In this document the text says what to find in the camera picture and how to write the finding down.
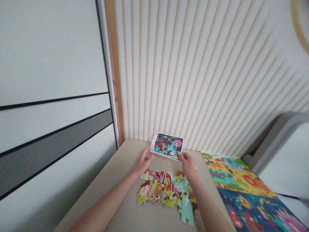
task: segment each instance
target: tabletop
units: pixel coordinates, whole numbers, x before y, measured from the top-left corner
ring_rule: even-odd
[[[68,231],[97,200],[130,172],[138,157],[148,146],[150,146],[148,142],[127,139],[54,231]],[[235,229],[201,153],[184,151],[194,157],[200,180],[232,228]],[[154,171],[171,171],[175,174],[176,171],[182,170],[182,165],[180,161],[154,155],[149,168]],[[177,206],[163,208],[162,204],[153,205],[150,202],[145,206],[137,206],[136,192],[144,182],[145,180],[139,179],[132,185],[105,231],[205,231],[201,215],[197,211],[192,227],[180,221]]]

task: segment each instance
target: forearm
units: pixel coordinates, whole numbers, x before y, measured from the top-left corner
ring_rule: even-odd
[[[197,174],[191,174],[187,178],[194,192],[206,231],[232,231],[229,222],[225,219]]]
[[[90,208],[71,231],[104,231],[138,176],[131,172]]]

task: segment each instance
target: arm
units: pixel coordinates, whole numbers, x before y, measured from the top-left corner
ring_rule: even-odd
[[[206,231],[233,231],[229,222],[225,219],[197,176],[194,158],[186,152],[182,154],[179,152],[178,157],[182,162],[183,171],[194,192]]]
[[[132,184],[143,174],[153,159],[150,147],[138,158],[132,171],[108,191],[71,228],[72,232],[104,231]]]

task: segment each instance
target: left hand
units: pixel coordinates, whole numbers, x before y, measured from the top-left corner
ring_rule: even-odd
[[[150,146],[147,147],[141,156],[138,158],[132,172],[136,175],[136,178],[139,178],[144,171],[148,168],[150,162],[153,160],[154,155],[150,152]]]

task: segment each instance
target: pile of puzzle pieces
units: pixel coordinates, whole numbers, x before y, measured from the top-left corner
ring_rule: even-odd
[[[137,205],[145,205],[148,201],[153,204],[163,204],[163,208],[178,206],[180,220],[193,226],[193,215],[198,210],[194,193],[186,176],[179,171],[174,176],[171,171],[159,172],[147,169],[141,179],[146,180],[137,191]]]

